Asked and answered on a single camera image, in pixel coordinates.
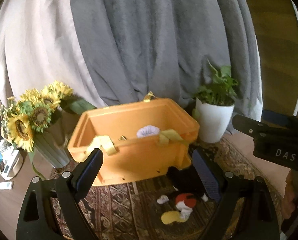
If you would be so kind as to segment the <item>person's right hand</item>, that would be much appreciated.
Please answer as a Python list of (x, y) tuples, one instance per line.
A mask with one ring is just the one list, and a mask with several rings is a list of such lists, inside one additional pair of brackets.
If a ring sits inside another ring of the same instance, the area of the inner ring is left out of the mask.
[(286, 187), (285, 187), (285, 194), (282, 200), (282, 215), (284, 219), (289, 219), (296, 209), (295, 200), (296, 200), (296, 192), (295, 188), (293, 187), (293, 175), (292, 170), (289, 171), (286, 177)]

